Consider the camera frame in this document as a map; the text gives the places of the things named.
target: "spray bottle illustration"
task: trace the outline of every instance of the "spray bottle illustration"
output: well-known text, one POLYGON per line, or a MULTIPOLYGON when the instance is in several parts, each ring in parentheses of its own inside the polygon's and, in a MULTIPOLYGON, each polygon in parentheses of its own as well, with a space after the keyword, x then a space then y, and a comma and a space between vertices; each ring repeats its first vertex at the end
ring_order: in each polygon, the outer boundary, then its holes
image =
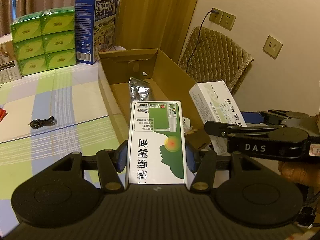
POLYGON ((167 129, 155 129, 155 131, 167 131, 167 132, 176 132, 177 131, 177 112, 176 104, 168 104, 168 122, 169 128, 167 129))

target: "white box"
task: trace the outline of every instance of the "white box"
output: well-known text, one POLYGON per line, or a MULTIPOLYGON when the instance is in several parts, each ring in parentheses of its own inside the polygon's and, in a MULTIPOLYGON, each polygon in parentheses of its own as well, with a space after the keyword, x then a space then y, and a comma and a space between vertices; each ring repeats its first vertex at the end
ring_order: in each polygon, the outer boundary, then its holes
POLYGON ((20 79, 11 34, 0 37, 0 84, 20 79))
MULTIPOLYGON (((247 126, 224 81, 197 83, 189 94, 204 124, 215 121, 247 126)), ((228 155, 226 139, 210 135, 210 140, 218 155, 228 155)))
POLYGON ((186 184, 186 150, 179 101, 132 103, 125 186, 186 184))

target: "green tissue pack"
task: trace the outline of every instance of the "green tissue pack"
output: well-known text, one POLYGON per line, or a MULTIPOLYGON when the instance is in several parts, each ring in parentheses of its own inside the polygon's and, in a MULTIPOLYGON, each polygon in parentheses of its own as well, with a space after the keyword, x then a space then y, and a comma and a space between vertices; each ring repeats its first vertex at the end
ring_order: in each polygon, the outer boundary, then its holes
POLYGON ((13 48, 18 61, 44 54, 42 37, 20 41, 15 43, 13 48))
POLYGON ((20 60, 18 65, 22 76, 48 70, 44 54, 20 60))
POLYGON ((42 35, 75 29, 75 7, 55 8, 41 15, 42 35))
POLYGON ((67 49, 63 51, 57 51, 54 53, 46 54, 45 59, 47 61, 48 69, 55 69, 75 65, 76 50, 67 49))
POLYGON ((44 53, 52 53, 56 51, 75 48, 74 31, 66 31, 44 35, 42 36, 42 40, 44 46, 44 53))
POLYGON ((24 41, 41 35, 40 17, 43 11, 21 16, 10 25, 12 41, 24 41))

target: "quilted cushion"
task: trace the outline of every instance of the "quilted cushion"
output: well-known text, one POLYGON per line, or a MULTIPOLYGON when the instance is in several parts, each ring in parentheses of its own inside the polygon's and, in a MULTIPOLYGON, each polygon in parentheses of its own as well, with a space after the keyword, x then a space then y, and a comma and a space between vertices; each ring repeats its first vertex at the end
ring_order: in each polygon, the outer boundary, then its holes
MULTIPOLYGON (((197 26, 192 31, 179 61, 179 66, 184 71, 186 71, 187 61, 196 46, 199 29, 200 26, 197 26)), ((252 61, 252 56, 228 36, 202 27, 199 44, 188 65, 188 74, 196 82, 223 80, 234 94, 252 61)))

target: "plaid tablecloth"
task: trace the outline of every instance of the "plaid tablecloth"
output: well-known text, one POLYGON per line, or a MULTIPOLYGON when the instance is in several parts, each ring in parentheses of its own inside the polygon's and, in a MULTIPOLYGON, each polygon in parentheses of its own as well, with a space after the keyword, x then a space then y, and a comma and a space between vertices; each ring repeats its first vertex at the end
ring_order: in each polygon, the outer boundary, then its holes
MULTIPOLYGON (((8 115, 0 123, 0 235, 18 221, 10 198, 14 189, 73 151, 94 155, 117 148, 98 87, 97 63, 78 64, 23 77, 0 85, 0 107, 8 115), (34 119, 53 115, 57 124, 33 130, 34 119)), ((119 175, 124 181, 124 172, 119 175)), ((98 174, 85 173, 97 187, 98 174)))

